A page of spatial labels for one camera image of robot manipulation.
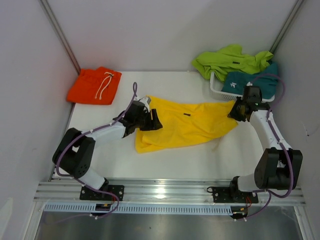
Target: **orange shorts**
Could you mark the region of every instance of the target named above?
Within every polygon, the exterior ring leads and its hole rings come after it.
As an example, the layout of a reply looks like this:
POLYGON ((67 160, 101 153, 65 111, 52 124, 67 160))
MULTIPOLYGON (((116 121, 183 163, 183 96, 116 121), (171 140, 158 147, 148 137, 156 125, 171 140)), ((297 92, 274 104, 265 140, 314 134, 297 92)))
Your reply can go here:
POLYGON ((112 104, 122 73, 99 67, 96 70, 81 69, 68 92, 68 102, 93 105, 112 104))

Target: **plastic basket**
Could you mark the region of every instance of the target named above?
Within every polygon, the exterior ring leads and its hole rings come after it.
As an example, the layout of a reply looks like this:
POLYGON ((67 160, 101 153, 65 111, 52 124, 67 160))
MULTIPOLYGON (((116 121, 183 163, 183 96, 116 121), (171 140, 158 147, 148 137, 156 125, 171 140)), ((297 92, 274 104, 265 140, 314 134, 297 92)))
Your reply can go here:
MULTIPOLYGON (((223 101, 231 101, 236 100, 237 97, 242 97, 240 94, 234 94, 229 92, 221 91, 224 87, 224 84, 216 78, 215 72, 211 73, 210 76, 210 89, 211 89, 211 96, 216 100, 223 100, 223 101)), ((263 102, 272 102, 275 99, 273 95, 270 99, 262 99, 263 102)))

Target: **drawstring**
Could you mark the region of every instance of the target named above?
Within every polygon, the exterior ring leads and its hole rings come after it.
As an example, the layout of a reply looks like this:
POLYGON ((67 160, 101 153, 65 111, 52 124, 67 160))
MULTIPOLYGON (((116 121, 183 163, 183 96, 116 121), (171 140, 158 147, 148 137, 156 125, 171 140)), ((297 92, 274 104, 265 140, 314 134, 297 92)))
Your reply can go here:
POLYGON ((95 99, 97 99, 98 93, 99 93, 102 85, 104 84, 105 80, 106 80, 107 78, 110 78, 109 82, 105 85, 105 87, 104 87, 104 88, 101 90, 101 92, 100 92, 99 100, 102 99, 102 93, 103 93, 104 90, 109 86, 109 84, 110 84, 110 82, 111 82, 111 79, 112 79, 112 77, 114 76, 111 72, 107 72, 107 71, 106 71, 104 74, 109 74, 109 76, 105 77, 105 78, 103 79, 103 81, 101 82, 98 91, 96 91, 96 93, 95 93, 95 97, 94 97, 95 99))

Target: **teal garment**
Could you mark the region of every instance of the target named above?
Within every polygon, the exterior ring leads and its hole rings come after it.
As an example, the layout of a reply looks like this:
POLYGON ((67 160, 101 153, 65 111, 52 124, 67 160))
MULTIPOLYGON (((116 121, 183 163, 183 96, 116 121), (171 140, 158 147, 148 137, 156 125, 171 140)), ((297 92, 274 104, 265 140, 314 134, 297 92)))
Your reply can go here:
MULTIPOLYGON (((264 71, 256 74, 247 74, 240 71, 229 72, 221 91, 242 95, 247 83, 252 82, 257 76, 262 74, 273 74, 278 76, 278 65, 274 62, 264 71)), ((276 93, 277 83, 278 79, 276 77, 266 75, 258 78, 253 85, 260 87, 263 99, 271 99, 276 93)))

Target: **yellow shirt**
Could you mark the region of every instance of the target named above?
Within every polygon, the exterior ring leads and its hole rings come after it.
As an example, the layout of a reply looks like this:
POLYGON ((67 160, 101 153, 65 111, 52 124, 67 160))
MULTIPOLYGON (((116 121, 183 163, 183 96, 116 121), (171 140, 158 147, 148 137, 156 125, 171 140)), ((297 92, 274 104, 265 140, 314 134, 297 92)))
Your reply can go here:
POLYGON ((137 130, 135 149, 138 153, 197 145, 222 137, 238 124, 229 118, 234 101, 223 103, 180 104, 154 96, 150 109, 156 109, 163 128, 137 130))

